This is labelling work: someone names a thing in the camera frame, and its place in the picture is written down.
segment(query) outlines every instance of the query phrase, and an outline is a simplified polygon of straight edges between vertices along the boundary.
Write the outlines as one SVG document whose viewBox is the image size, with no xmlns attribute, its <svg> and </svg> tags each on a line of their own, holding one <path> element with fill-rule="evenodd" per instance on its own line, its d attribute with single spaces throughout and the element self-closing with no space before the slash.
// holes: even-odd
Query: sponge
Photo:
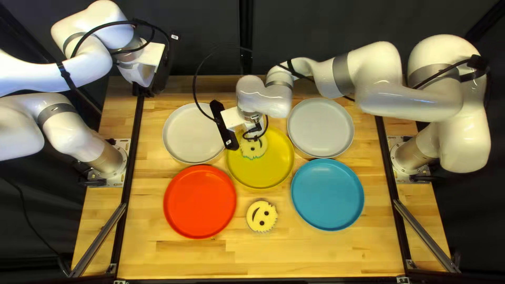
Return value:
<svg viewBox="0 0 505 284">
<path fill-rule="evenodd" d="M 265 154 L 268 148 L 268 140 L 265 136 L 262 136 L 256 141 L 240 139 L 240 150 L 242 151 L 242 156 L 249 158 L 251 160 L 257 159 Z"/>
<path fill-rule="evenodd" d="M 270 231 L 277 222 L 277 210 L 267 201 L 256 201 L 247 210 L 245 219 L 249 228 L 255 232 Z"/>
</svg>

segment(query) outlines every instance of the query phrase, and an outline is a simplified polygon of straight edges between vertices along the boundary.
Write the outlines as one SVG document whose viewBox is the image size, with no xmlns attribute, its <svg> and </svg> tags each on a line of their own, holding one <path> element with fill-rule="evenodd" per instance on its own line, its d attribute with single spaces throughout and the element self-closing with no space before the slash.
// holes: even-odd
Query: wooden tabletop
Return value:
<svg viewBox="0 0 505 284">
<path fill-rule="evenodd" d="M 240 76 L 203 76 L 198 99 L 218 99 L 225 108 L 236 105 L 235 82 Z M 349 166 L 365 191 L 365 207 L 357 222 L 339 232 L 312 228 L 294 210 L 289 194 L 291 178 L 308 159 L 296 154 L 291 177 L 265 192 L 254 192 L 238 182 L 237 209 L 230 224 L 207 240 L 186 239 L 166 222 L 162 198 L 170 180 L 188 165 L 176 162 L 165 150 L 162 128 L 170 113 L 192 103 L 191 77 L 172 76 L 166 93 L 145 99 L 118 277 L 251 278 L 389 276 L 403 273 L 392 209 L 382 164 L 374 117 L 343 98 L 335 101 L 351 114 L 355 136 L 336 160 Z M 296 81 L 293 106 L 320 96 L 308 82 Z M 105 138 L 131 136 L 136 98 L 122 77 L 111 77 L 100 134 Z M 271 125 L 286 133 L 285 119 Z M 385 119 L 388 135 L 414 135 L 415 122 Z M 224 155 L 213 166 L 228 173 Z M 436 200 L 430 184 L 399 185 L 400 199 L 448 253 Z M 248 206 L 265 198 L 277 206 L 279 218 L 268 234 L 252 232 L 245 221 Z M 119 205 L 121 190 L 89 188 L 74 252 L 77 263 L 101 227 Z M 420 268 L 442 270 L 428 249 L 408 227 L 412 259 Z M 105 271 L 114 233 L 108 237 L 86 274 Z"/>
</svg>

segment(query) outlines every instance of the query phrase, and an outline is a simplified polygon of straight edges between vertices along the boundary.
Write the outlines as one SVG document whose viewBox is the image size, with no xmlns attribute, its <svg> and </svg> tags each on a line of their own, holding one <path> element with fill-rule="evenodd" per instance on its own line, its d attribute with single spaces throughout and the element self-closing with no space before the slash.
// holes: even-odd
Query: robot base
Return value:
<svg viewBox="0 0 505 284">
<path fill-rule="evenodd" d="M 429 181 L 411 181 L 410 175 L 417 176 L 429 176 L 430 168 L 428 165 L 423 165 L 415 170 L 407 170 L 401 168 L 398 163 L 395 161 L 395 153 L 396 149 L 398 149 L 403 143 L 408 141 L 408 139 L 412 138 L 412 136 L 404 136 L 404 135 L 388 135 L 387 142 L 389 144 L 390 150 L 390 159 L 393 164 L 393 173 L 394 179 L 397 184 L 412 184 L 412 183 L 430 183 Z"/>
<path fill-rule="evenodd" d="M 125 174 L 126 174 L 126 162 L 128 161 L 128 153 L 130 150 L 130 138 L 125 139 L 114 139 L 116 148 L 123 156 L 123 164 L 121 167 L 112 173 L 101 173 L 95 169 L 92 169 L 88 173 L 88 181 L 99 181 L 105 179 L 104 185 L 89 185 L 89 187 L 123 187 Z"/>
</svg>

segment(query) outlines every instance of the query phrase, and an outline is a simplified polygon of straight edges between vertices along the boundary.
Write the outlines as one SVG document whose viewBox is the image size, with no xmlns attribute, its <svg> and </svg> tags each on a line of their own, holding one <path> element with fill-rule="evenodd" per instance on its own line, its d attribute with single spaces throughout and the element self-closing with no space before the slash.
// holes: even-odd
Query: black cable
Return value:
<svg viewBox="0 0 505 284">
<path fill-rule="evenodd" d="M 21 198 L 21 205 L 23 207 L 23 215 L 25 216 L 25 219 L 26 219 L 26 223 L 28 224 L 28 226 L 30 227 L 30 229 L 32 229 L 32 231 L 35 233 L 35 235 L 37 235 L 37 237 L 50 249 L 52 250 L 56 256 L 58 257 L 58 265 L 60 267 L 60 269 L 63 271 L 63 273 L 65 275 L 68 276 L 69 272 L 70 272 L 70 268 L 68 267 L 68 265 L 65 263 L 63 257 L 60 255 L 60 253 L 58 253 L 38 232 L 37 230 L 35 229 L 35 227 L 33 227 L 33 224 L 31 223 L 30 221 L 30 218 L 28 217 L 28 213 L 26 212 L 26 205 L 25 205 L 25 196 L 23 194 L 23 191 L 21 190 L 21 188 L 19 186 L 17 186 L 15 183 L 13 183 L 10 179 L 8 178 L 5 178 L 5 177 L 2 177 L 8 184 L 10 184 L 12 187 L 14 187 L 18 192 L 19 192 L 19 197 Z"/>
<path fill-rule="evenodd" d="M 218 46 L 215 48 L 215 51 L 209 53 L 201 62 L 200 62 L 200 65 L 198 65 L 195 73 L 194 73 L 194 76 L 193 76 L 193 99 L 194 99 L 194 103 L 196 104 L 196 107 L 198 107 L 198 109 L 201 111 L 201 113 L 203 115 L 205 115 L 207 118 L 209 118 L 210 120 L 212 121 L 216 121 L 214 118 L 212 118 L 211 116 L 209 116 L 208 114 L 206 114 L 200 107 L 200 105 L 198 104 L 198 100 L 196 99 L 196 78 L 198 77 L 198 71 L 200 70 L 201 66 L 204 64 L 205 60 L 207 60 L 207 58 L 211 57 L 212 55 L 214 55 L 215 53 L 223 50 L 222 48 L 231 48 L 231 49 L 240 49 L 240 50 L 245 50 L 245 51 L 248 51 L 248 52 L 253 52 L 252 50 L 250 49 L 247 49 L 247 48 L 243 48 L 241 46 L 235 46 L 235 45 L 226 45 L 226 46 Z"/>
<path fill-rule="evenodd" d="M 296 77 L 298 77 L 298 78 L 300 78 L 300 79 L 309 80 L 310 82 L 312 82 L 312 83 L 314 83 L 314 84 L 316 83 L 313 79 L 308 78 L 307 76 L 304 76 L 303 74 L 300 74 L 300 73 L 296 72 L 296 71 L 293 69 L 293 65 L 291 64 L 291 59 L 290 59 L 290 60 L 288 60 L 287 62 L 288 62 L 289 68 L 288 68 L 288 67 L 286 67 L 286 66 L 282 66 L 282 65 L 280 65 L 280 64 L 277 64 L 277 66 L 279 66 L 280 68 L 282 68 L 282 69 L 284 69 L 284 70 L 286 70 L 286 71 L 291 72 L 291 74 L 293 74 L 294 76 L 296 76 Z M 351 101 L 351 102 L 354 102 L 354 101 L 355 101 L 353 98 L 350 98 L 350 97 L 348 97 L 348 96 L 343 96 L 343 97 L 344 97 L 344 98 L 346 98 L 346 99 L 348 99 L 348 100 L 349 100 L 349 101 Z"/>
<path fill-rule="evenodd" d="M 246 134 L 256 131 L 256 130 L 254 130 L 254 128 L 252 128 L 252 129 L 249 129 L 248 131 L 244 132 L 242 134 L 242 138 L 244 138 L 245 140 L 254 140 L 254 141 L 256 141 L 256 140 L 258 140 L 258 138 L 260 138 L 261 136 L 265 135 L 265 133 L 267 132 L 267 129 L 268 129 L 268 115 L 265 115 L 265 120 L 266 120 L 266 122 L 265 122 L 265 130 L 263 130 L 263 132 L 260 135 L 256 135 L 256 136 L 254 136 L 252 138 L 245 137 Z"/>
<path fill-rule="evenodd" d="M 451 66 L 447 67 L 447 68 L 444 68 L 440 71 L 438 71 L 437 73 L 431 75 L 430 77 L 424 79 L 423 81 L 421 81 L 420 83 L 418 83 L 417 85 L 413 86 L 412 89 L 419 89 L 420 87 L 422 87 L 423 85 L 425 85 L 426 83 L 428 83 L 429 81 L 435 79 L 436 77 L 442 75 L 443 73 L 451 70 L 452 68 L 455 68 L 461 64 L 465 64 L 465 63 L 468 63 L 470 61 L 470 58 L 468 59 L 465 59 L 465 60 L 461 60 L 459 62 L 456 62 L 454 64 L 452 64 Z"/>
<path fill-rule="evenodd" d="M 106 28 L 106 27 L 110 27 L 110 26 L 116 26 L 116 25 L 134 25 L 134 26 L 137 26 L 137 25 L 143 25 L 143 26 L 147 26 L 147 27 L 150 27 L 151 29 L 155 29 L 159 32 L 161 32 L 163 34 L 163 36 L 165 37 L 165 39 L 167 40 L 167 44 L 169 44 L 169 36 L 168 34 L 162 30 L 161 28 L 155 26 L 155 25 L 151 25 L 145 21 L 142 21 L 142 20 L 133 20 L 133 21 L 117 21 L 117 22 L 110 22 L 110 23 L 106 23 L 106 24 L 103 24 L 103 25 L 100 25 L 98 27 L 94 27 L 92 28 L 91 30 L 89 30 L 87 33 L 85 33 L 81 38 L 80 40 L 77 42 L 77 45 L 75 45 L 74 47 L 74 51 L 72 52 L 72 55 L 70 56 L 70 58 L 73 58 L 76 56 L 77 54 L 77 51 L 79 50 L 79 48 L 81 47 L 82 43 L 90 36 L 92 35 L 93 33 L 95 33 L 96 31 L 100 30 L 100 29 L 103 29 L 103 28 Z"/>
</svg>

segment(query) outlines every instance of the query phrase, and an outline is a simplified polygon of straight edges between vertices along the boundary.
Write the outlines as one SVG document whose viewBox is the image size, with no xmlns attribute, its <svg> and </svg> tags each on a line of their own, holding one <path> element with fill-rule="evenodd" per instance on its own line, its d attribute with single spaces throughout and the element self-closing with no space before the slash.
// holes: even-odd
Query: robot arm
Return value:
<svg viewBox="0 0 505 284">
<path fill-rule="evenodd" d="M 72 57 L 73 50 L 88 31 L 126 20 L 114 2 L 99 0 L 84 11 L 57 22 L 51 34 L 68 58 L 60 66 L 24 62 L 0 50 L 0 64 L 6 67 L 0 71 L 0 97 L 22 89 L 45 92 L 0 98 L 0 161 L 40 151 L 44 145 L 42 128 L 56 150 L 88 164 L 98 175 L 117 175 L 124 169 L 123 153 L 89 129 L 66 97 L 50 92 L 69 90 L 69 83 L 62 75 L 64 71 L 70 73 L 71 81 L 79 87 L 105 76 L 113 60 L 129 82 L 152 87 L 156 89 L 152 90 L 154 92 L 164 87 L 169 68 L 165 60 L 168 47 L 164 44 L 150 42 L 140 50 L 111 57 L 112 52 L 136 49 L 146 43 L 130 24 L 111 25 L 95 31 Z M 157 79 L 155 73 L 161 64 L 164 69 Z"/>
<path fill-rule="evenodd" d="M 102 24 L 126 21 L 125 15 L 112 1 L 99 0 L 84 11 L 69 16 L 51 28 L 51 35 L 68 58 L 62 64 L 76 87 L 86 85 L 107 75 L 113 59 L 110 51 L 133 49 L 145 43 L 129 24 L 105 27 L 89 36 L 75 57 L 70 58 L 79 39 Z M 145 48 L 114 55 L 121 74 L 129 82 L 148 87 L 162 58 L 165 45 L 149 43 Z M 69 90 L 56 63 L 33 64 L 14 58 L 0 50 L 0 64 L 9 68 L 0 71 L 0 97 L 21 89 L 45 92 Z"/>
<path fill-rule="evenodd" d="M 478 51 L 466 40 L 454 35 L 436 35 L 421 41 L 409 58 L 408 82 L 415 86 L 438 71 Z M 291 60 L 287 68 L 303 76 L 313 76 L 324 97 L 337 98 L 355 94 L 357 105 L 378 116 L 433 122 L 419 136 L 401 146 L 396 153 L 402 172 L 417 169 L 440 157 L 441 165 L 453 172 L 471 172 L 482 168 L 490 151 L 490 135 L 483 108 L 485 76 L 460 82 L 460 75 L 474 72 L 460 65 L 419 89 L 402 84 L 400 56 L 388 42 L 376 42 L 324 62 L 308 58 Z M 272 68 L 266 84 L 255 76 L 245 76 L 237 83 L 238 113 L 267 114 L 283 118 L 291 109 L 292 72 Z M 225 124 L 230 111 L 222 112 Z"/>
<path fill-rule="evenodd" d="M 445 58 L 442 63 L 456 59 Z M 372 43 L 324 62 L 295 58 L 291 63 L 297 73 L 314 77 L 324 97 L 354 93 L 359 107 L 373 115 L 432 122 L 454 116 L 463 106 L 460 83 L 454 74 L 424 90 L 403 86 L 400 56 L 388 42 Z M 296 79 L 278 66 L 270 69 L 265 85 L 255 76 L 245 76 L 237 83 L 238 107 L 246 112 L 286 117 Z"/>
</svg>

